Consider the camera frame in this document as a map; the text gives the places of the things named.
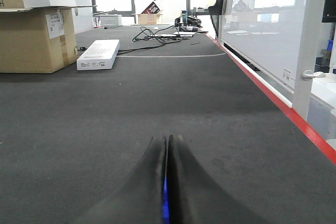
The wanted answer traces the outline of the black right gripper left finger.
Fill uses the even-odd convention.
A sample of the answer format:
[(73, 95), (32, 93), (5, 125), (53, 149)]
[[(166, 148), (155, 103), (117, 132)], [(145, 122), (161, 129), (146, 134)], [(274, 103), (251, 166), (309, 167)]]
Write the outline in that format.
[(167, 140), (152, 138), (135, 168), (112, 194), (73, 223), (164, 223)]

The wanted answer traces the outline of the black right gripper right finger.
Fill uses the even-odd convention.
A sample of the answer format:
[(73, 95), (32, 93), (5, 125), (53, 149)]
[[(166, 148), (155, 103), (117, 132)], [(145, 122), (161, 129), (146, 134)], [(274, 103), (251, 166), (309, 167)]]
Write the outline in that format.
[(169, 137), (167, 193), (171, 223), (265, 223), (210, 177), (180, 135)]

